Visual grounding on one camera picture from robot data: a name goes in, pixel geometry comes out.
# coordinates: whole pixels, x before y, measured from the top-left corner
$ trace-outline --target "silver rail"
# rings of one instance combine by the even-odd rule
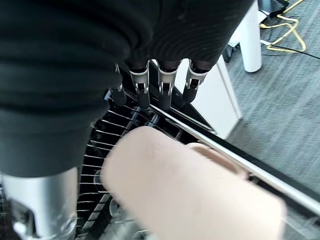
[[[297,203],[301,204],[303,207],[307,208],[311,212],[315,213],[317,216],[320,216],[320,202],[316,201],[315,199],[309,197],[308,195],[304,194],[303,192],[299,191],[298,189],[292,187],[288,183],[280,180],[279,178],[273,176],[272,174],[268,173],[267,171],[261,169],[260,167],[254,165],[253,163],[249,162],[248,160],[244,159],[243,157],[235,154],[234,152],[230,151],[229,149],[221,146],[217,142],[211,140],[207,136],[201,134],[200,132],[192,129],[185,123],[177,120],[176,118],[172,117],[171,115],[167,114],[166,112],[162,111],[156,106],[151,105],[151,110],[155,111],[158,114],[165,116],[167,121],[178,128],[183,129],[184,131],[188,132],[202,143],[206,144],[208,147],[212,148],[213,150],[219,152],[220,154],[224,155],[226,158],[234,161],[236,164],[240,165],[242,168],[246,169],[248,172],[252,173],[254,176],[258,177],[265,183],[269,184],[271,187],[275,188],[279,192],[285,194],[286,196],[290,197]]]

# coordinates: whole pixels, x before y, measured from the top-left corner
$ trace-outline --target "gray carpet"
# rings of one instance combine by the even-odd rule
[[[305,0],[286,16],[297,16],[306,52],[320,57],[319,0]],[[272,35],[271,30],[262,30],[261,39],[275,40],[287,30],[276,28]],[[292,36],[279,45],[300,49]],[[244,71],[239,49],[227,63],[243,114],[227,140],[320,193],[320,60],[265,46],[262,53],[279,56],[263,55],[263,66],[256,73]],[[292,234],[286,239],[304,239]]]

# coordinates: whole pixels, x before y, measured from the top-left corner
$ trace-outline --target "dishwasher rack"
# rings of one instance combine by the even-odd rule
[[[183,144],[204,143],[238,162],[251,173],[250,180],[254,184],[286,201],[289,211],[284,220],[285,240],[320,240],[318,194],[216,137],[214,129],[182,112],[171,108],[166,113],[154,105],[142,110],[134,94],[127,90],[126,95],[126,105],[116,106],[108,92],[105,99],[109,102],[109,108],[104,117],[92,124],[79,183],[76,240],[157,239],[117,204],[100,181],[104,158],[121,137],[140,126],[153,127]],[[0,239],[16,240],[8,207],[0,186]]]

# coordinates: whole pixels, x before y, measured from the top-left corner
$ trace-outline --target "yellow cable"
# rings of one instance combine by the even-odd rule
[[[288,7],[285,11],[283,11],[283,14],[289,12],[290,10],[292,10],[294,7],[296,7],[298,4],[300,4],[301,2],[303,2],[304,0],[298,0],[296,1],[294,4],[292,4],[290,7]],[[296,53],[296,51],[292,51],[292,50],[288,50],[288,49],[281,49],[281,48],[275,48],[273,47],[273,45],[278,44],[279,42],[281,42],[286,36],[288,36],[290,33],[293,33],[294,36],[296,37],[296,39],[299,41],[299,43],[301,44],[301,50],[299,50],[300,52],[304,52],[307,47],[305,42],[303,41],[303,39],[300,37],[300,35],[297,33],[296,28],[299,25],[299,20],[295,19],[295,18],[289,18],[289,17],[285,17],[282,16],[281,14],[277,15],[278,18],[286,20],[286,21],[291,21],[294,22],[294,25],[292,26],[291,23],[281,23],[281,24],[277,24],[277,25],[272,25],[272,26],[266,26],[265,24],[260,24],[260,27],[262,29],[271,29],[271,28],[278,28],[280,26],[287,26],[290,29],[281,37],[279,37],[277,40],[275,40],[274,42],[271,43],[271,45],[267,46],[267,49],[272,50],[272,51],[279,51],[279,52],[289,52],[289,53]]]

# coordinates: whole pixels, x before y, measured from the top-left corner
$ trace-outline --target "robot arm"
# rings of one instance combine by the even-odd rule
[[[0,2],[0,171],[13,228],[23,240],[74,237],[78,176],[91,122],[125,61],[149,105],[149,60],[158,62],[166,110],[180,61],[191,102],[252,0],[4,0]]]

